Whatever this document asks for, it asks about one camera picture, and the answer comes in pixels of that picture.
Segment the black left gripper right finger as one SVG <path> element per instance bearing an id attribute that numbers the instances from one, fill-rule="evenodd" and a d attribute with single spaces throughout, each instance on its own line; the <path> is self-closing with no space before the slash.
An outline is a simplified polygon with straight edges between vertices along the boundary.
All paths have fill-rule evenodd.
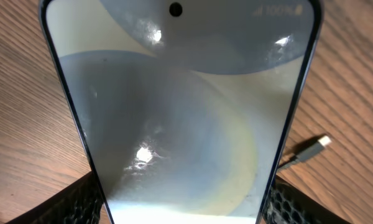
<path id="1" fill-rule="evenodd" d="M 262 218 L 268 224 L 349 224 L 280 177 L 270 187 Z"/>

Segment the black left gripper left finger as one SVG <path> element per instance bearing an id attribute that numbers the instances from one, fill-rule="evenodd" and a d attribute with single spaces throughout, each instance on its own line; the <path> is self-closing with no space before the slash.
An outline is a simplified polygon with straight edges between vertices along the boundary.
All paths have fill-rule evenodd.
<path id="1" fill-rule="evenodd" d="M 8 224 L 98 224 L 103 199 L 92 172 Z"/>

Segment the blue Galaxy smartphone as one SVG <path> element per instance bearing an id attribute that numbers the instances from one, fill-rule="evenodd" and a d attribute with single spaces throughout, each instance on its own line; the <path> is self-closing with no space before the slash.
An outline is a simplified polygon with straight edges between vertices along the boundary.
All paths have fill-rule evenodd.
<path id="1" fill-rule="evenodd" d="M 50 0 L 39 20 L 112 223 L 258 223 L 316 0 Z"/>

